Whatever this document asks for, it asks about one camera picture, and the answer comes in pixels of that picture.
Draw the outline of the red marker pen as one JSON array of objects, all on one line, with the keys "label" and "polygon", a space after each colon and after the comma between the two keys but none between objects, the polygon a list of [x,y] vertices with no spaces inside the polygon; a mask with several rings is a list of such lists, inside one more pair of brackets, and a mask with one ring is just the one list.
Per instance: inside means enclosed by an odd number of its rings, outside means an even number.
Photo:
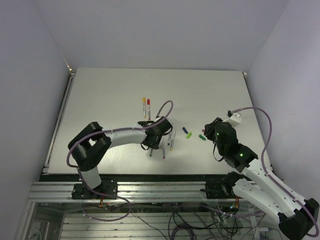
[{"label": "red marker pen", "polygon": [[151,120],[151,105],[147,104],[147,116],[148,120]]}]

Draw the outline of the yellow marker pen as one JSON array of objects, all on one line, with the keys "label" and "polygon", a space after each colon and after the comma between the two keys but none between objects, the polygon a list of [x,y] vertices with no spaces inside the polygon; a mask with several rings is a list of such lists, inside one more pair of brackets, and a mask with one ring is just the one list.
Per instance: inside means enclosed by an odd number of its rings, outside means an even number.
[{"label": "yellow marker pen", "polygon": [[142,98],[142,103],[143,103],[143,117],[146,118],[147,117],[147,101],[146,98],[143,97]]}]

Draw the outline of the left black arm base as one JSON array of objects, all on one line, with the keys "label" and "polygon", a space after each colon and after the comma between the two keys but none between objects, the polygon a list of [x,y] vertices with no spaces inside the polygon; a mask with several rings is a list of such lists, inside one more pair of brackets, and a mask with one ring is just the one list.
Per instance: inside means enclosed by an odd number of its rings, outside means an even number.
[{"label": "left black arm base", "polygon": [[83,183],[77,183],[73,186],[71,193],[72,200],[98,200],[98,199],[108,199],[113,200],[116,198],[118,193],[117,183],[102,182],[93,191],[89,190]]}]

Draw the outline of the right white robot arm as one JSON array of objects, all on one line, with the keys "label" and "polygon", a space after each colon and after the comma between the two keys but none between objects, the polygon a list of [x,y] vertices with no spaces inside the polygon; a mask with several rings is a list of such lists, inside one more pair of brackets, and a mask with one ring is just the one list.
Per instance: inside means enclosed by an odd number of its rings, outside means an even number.
[{"label": "right white robot arm", "polygon": [[204,126],[204,136],[234,168],[222,179],[221,194],[247,200],[269,215],[288,239],[303,239],[316,226],[319,203],[314,198],[305,199],[269,171],[253,150],[239,142],[235,127],[241,123],[241,115],[228,116]]}]

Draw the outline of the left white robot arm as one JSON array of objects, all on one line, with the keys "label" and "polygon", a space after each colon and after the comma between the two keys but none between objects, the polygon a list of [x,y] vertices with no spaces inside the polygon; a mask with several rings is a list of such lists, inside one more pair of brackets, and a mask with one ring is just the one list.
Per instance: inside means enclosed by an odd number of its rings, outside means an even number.
[{"label": "left white robot arm", "polygon": [[131,127],[103,130],[98,122],[89,123],[68,144],[68,157],[73,157],[75,168],[80,172],[80,177],[86,184],[85,194],[96,199],[102,193],[102,180],[99,175],[98,165],[107,150],[129,144],[138,144],[147,149],[157,150],[163,136],[173,130],[173,125],[165,117],[157,121],[139,121]]}]

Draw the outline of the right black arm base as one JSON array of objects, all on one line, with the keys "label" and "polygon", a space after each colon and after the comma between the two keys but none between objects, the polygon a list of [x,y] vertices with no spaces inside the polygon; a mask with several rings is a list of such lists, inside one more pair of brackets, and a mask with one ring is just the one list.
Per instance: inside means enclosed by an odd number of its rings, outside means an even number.
[{"label": "right black arm base", "polygon": [[235,198],[233,187],[238,180],[243,178],[243,175],[232,171],[219,181],[206,182],[204,188],[201,188],[200,191],[206,194],[207,199]]}]

